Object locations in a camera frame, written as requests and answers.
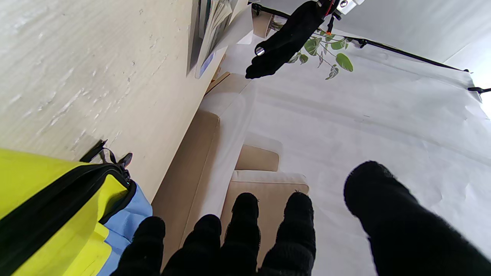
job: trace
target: black cloth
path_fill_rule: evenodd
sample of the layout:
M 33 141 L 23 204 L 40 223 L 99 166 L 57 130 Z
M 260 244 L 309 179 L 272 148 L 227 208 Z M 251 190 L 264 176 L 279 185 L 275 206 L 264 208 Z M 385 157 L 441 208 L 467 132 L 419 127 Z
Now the black cloth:
M 379 276 L 484 276 L 491 264 L 442 218 L 376 163 L 346 180 L 345 203 L 368 235 Z
M 256 46 L 263 48 L 265 52 L 252 59 L 252 64 L 245 71 L 245 77 L 255 79 L 276 73 L 302 49 L 313 32 L 324 22 L 325 12 L 314 1 L 307 1 L 298 7 L 279 31 Z
M 368 235 L 379 276 L 491 275 L 489 260 L 443 219 L 423 208 L 384 166 L 366 162 L 353 170 L 345 183 L 344 199 Z M 222 247 L 220 220 L 214 215 L 202 217 L 162 275 L 311 275 L 316 241 L 310 198 L 302 193 L 290 196 L 276 243 L 256 271 L 261 241 L 257 203 L 250 193 L 237 197 Z M 145 219 L 112 275 L 159 275 L 164 235 L 161 219 Z

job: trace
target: couch armrest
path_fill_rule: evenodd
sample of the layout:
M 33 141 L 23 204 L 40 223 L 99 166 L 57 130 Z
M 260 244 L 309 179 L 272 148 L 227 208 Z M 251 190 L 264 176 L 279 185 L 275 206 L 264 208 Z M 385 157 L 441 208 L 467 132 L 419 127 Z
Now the couch armrest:
M 248 133 L 235 170 L 278 171 L 282 152 L 281 142 L 255 133 Z
M 253 170 L 234 171 L 220 217 L 222 229 L 227 229 L 230 223 L 232 207 L 237 196 L 246 192 L 255 195 L 259 200 L 258 226 L 261 231 L 261 247 L 257 264 L 260 267 L 264 256 L 274 245 L 288 198 L 295 191 L 307 194 L 308 190 L 305 176 L 301 174 Z M 222 242 L 224 238 L 225 231 L 222 231 Z

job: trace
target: white wall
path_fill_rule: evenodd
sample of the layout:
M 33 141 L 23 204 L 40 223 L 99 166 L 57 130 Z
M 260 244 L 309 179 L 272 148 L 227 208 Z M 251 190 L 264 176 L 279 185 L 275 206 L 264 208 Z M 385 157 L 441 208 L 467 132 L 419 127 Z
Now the white wall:
M 303 2 L 259 3 L 291 14 Z M 490 13 L 489 0 L 366 0 L 334 27 L 445 62 L 479 36 L 491 33 Z

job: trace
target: yellow bag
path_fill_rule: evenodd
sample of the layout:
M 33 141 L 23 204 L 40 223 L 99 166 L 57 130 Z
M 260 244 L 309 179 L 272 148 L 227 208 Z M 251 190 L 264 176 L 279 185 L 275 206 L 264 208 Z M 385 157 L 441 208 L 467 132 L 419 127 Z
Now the yellow bag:
M 124 168 L 0 149 L 0 175 L 1 275 L 101 270 L 111 253 L 103 224 L 137 189 Z

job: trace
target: black zipper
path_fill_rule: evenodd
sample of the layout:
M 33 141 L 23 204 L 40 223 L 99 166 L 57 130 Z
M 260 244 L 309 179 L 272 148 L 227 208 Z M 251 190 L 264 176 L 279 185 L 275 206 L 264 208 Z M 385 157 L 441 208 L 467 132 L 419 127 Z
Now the black zipper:
M 121 182 L 121 173 L 114 164 L 79 166 L 1 219 L 0 274 L 14 273 L 94 196 L 107 175 Z
M 99 220 L 99 223 L 100 224 L 106 224 L 106 222 L 109 221 L 109 219 L 116 215 L 117 212 L 123 210 L 124 208 L 126 208 L 126 206 L 128 206 L 128 204 L 130 203 L 130 201 L 133 199 L 133 196 L 135 196 L 136 194 L 136 183 L 130 179 L 130 181 L 128 182 L 129 184 L 129 187 L 128 187 L 128 192 L 126 193 L 125 197 L 120 200 L 118 202 L 118 205 L 113 207 L 113 210 L 110 211 L 109 213 L 107 213 L 106 215 L 104 215 L 100 220 Z

